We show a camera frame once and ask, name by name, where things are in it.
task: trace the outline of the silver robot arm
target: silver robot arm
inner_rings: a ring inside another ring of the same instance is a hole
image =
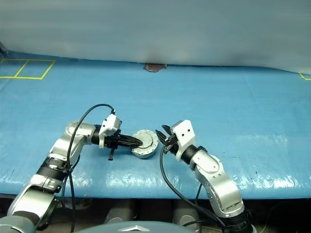
[[[245,211],[243,200],[233,180],[226,174],[219,158],[210,155],[203,147],[196,147],[195,134],[189,120],[172,127],[163,125],[169,138],[157,131],[165,152],[175,154],[178,161],[189,164],[195,177],[205,188],[214,213],[226,225],[228,233],[252,233],[254,229]]]
[[[37,228],[48,225],[57,205],[55,193],[59,193],[70,166],[67,163],[69,143],[78,122],[72,122],[57,139],[39,170],[23,187],[8,210],[8,216],[0,219],[0,232],[34,233]],[[118,144],[121,121],[110,114],[102,125],[82,123],[74,137],[70,151],[70,163],[76,163],[84,145]]]

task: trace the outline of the brown object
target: brown object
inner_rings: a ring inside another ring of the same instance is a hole
[[[150,72],[158,72],[161,69],[166,69],[167,65],[165,64],[151,64],[151,63],[146,63],[144,66],[144,69]]]

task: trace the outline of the round metal part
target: round metal part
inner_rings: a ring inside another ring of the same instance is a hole
[[[132,153],[141,159],[149,158],[153,155],[159,143],[156,133],[150,130],[140,130],[133,137],[142,141],[140,147],[131,149]]]

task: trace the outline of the blue table surface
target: blue table surface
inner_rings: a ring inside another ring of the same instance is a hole
[[[43,80],[0,79],[0,193],[17,194],[40,167],[55,140],[92,105],[109,103],[122,133],[192,121],[197,145],[224,164],[244,199],[311,197],[311,81],[296,73],[255,67],[168,66],[11,53],[55,59]],[[1,72],[18,70],[2,63]],[[42,65],[25,67],[37,76]],[[94,110],[86,122],[109,114]],[[76,195],[88,198],[176,198],[159,169],[159,151],[146,160],[127,148],[85,146],[73,172]],[[170,181],[194,198],[199,183],[172,154]],[[200,198],[206,198],[201,192]]]

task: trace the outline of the wire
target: wire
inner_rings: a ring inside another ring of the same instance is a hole
[[[223,223],[223,221],[221,221],[221,219],[216,216],[213,212],[211,212],[210,210],[204,209],[194,203],[192,203],[190,200],[188,200],[187,198],[185,198],[180,192],[177,191],[177,189],[175,189],[175,187],[170,183],[170,181],[168,180],[164,168],[163,168],[163,154],[164,154],[164,149],[165,149],[165,145],[163,145],[162,149],[161,149],[161,153],[160,153],[160,169],[161,169],[161,173],[163,176],[163,179],[165,181],[165,183],[168,185],[168,187],[177,195],[179,196],[183,201],[185,201],[186,203],[188,203],[189,205],[191,205],[194,209],[196,209],[198,212],[201,212],[202,214],[206,215],[207,217],[215,220],[216,222],[219,222],[221,224],[222,227],[225,226],[225,224]]]
[[[80,161],[80,155],[77,159],[77,161],[75,162],[75,164],[72,166],[71,170],[74,170],[74,168],[77,166],[78,162]],[[64,179],[64,182],[63,182],[63,189],[62,189],[62,208],[63,208],[63,211],[66,211],[66,206],[65,206],[65,189],[66,189],[66,183],[67,183],[67,180],[68,180],[68,176],[67,175]]]
[[[202,226],[202,228],[211,229],[211,230],[214,230],[214,231],[217,231],[217,232],[223,232],[221,229],[217,229],[217,228],[214,228],[214,227]]]
[[[195,221],[187,222],[186,224],[183,225],[183,227],[187,227],[189,225],[196,224],[196,223],[202,223],[202,222],[203,222],[202,220],[195,220]]]
[[[83,122],[84,118],[86,118],[86,116],[94,109],[100,106],[104,106],[104,107],[109,107],[111,109],[111,113],[114,114],[115,113],[115,109],[109,105],[109,104],[105,104],[105,103],[100,103],[100,104],[96,104],[93,107],[89,108],[84,114],[83,116],[80,118],[78,124],[76,125],[76,127],[74,128],[74,131],[72,133],[70,142],[69,142],[69,146],[68,146],[68,151],[67,151],[67,165],[68,165],[68,177],[69,177],[69,183],[70,183],[70,191],[71,191],[71,204],[72,204],[72,220],[71,220],[71,230],[70,232],[72,233],[74,231],[74,225],[75,225],[75,221],[76,221],[76,216],[75,216],[75,194],[74,194],[74,187],[73,187],[73,180],[72,180],[72,170],[73,168],[75,168],[75,166],[77,165],[77,163],[75,163],[75,165],[73,165],[73,167],[71,167],[70,164],[70,154],[71,154],[71,148],[72,148],[72,144],[74,141],[74,137],[76,136],[76,133],[78,131],[78,128],[80,127],[81,123]],[[65,186],[63,186],[63,190],[62,190],[62,195],[65,195]],[[65,205],[65,198],[63,198],[62,196],[62,204]]]
[[[289,202],[289,201],[281,201],[281,202],[275,204],[275,205],[270,209],[269,214],[268,214],[268,217],[267,217],[267,220],[266,220],[266,224],[264,225],[263,229],[262,229],[261,232],[259,232],[259,233],[263,233],[263,231],[266,229],[267,224],[268,224],[268,221],[269,221],[269,218],[270,218],[270,215],[271,215],[273,209],[274,209],[275,207],[277,207],[278,205],[283,204],[283,203],[289,203],[289,204],[294,205],[293,203],[291,203],[291,202]]]
[[[198,205],[198,199],[199,199],[199,195],[200,195],[200,192],[201,192],[201,188],[202,188],[202,184],[200,184],[199,189],[198,189],[198,192],[196,193],[196,197],[195,197],[195,199],[194,199],[194,203],[195,203],[196,205]]]

